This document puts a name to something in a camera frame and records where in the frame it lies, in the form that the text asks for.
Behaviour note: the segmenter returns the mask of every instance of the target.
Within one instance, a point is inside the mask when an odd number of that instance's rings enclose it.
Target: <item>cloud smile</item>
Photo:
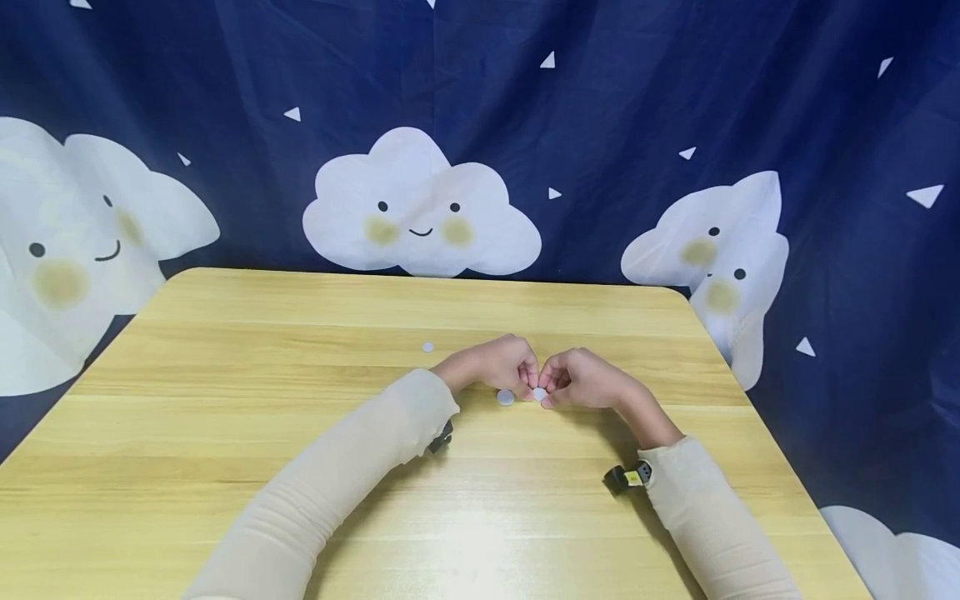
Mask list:
[[[110,256],[97,256],[94,258],[97,262],[107,262],[108,260],[113,260],[120,254],[120,240],[117,240],[117,249]]]

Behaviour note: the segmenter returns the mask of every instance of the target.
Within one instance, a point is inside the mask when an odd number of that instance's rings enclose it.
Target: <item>white button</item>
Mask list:
[[[514,403],[514,393],[510,390],[500,390],[496,393],[496,401],[500,406],[510,406]]]

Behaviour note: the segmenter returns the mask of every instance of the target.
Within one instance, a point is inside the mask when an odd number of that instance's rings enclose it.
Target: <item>beige sleeve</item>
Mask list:
[[[325,431],[251,501],[185,599],[301,600],[326,541],[392,468],[460,412],[430,371],[400,378]]]
[[[720,467],[693,438],[640,450],[647,492],[708,598],[800,598],[790,573]]]

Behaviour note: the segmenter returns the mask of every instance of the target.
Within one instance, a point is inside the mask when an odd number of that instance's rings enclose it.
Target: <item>wood grain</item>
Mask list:
[[[175,598],[289,459],[404,372],[504,332],[586,346],[710,450],[806,598],[868,598],[689,305],[664,289],[198,269],[176,276],[0,466],[0,597]],[[423,342],[436,350],[424,353]],[[500,407],[396,469],[307,597],[699,597],[612,415]]]

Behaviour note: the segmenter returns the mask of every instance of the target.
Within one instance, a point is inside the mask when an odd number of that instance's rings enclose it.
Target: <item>person's right hand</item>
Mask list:
[[[540,406],[564,404],[620,409],[633,398],[653,395],[645,385],[586,348],[571,348],[543,363],[540,387],[547,392]]]

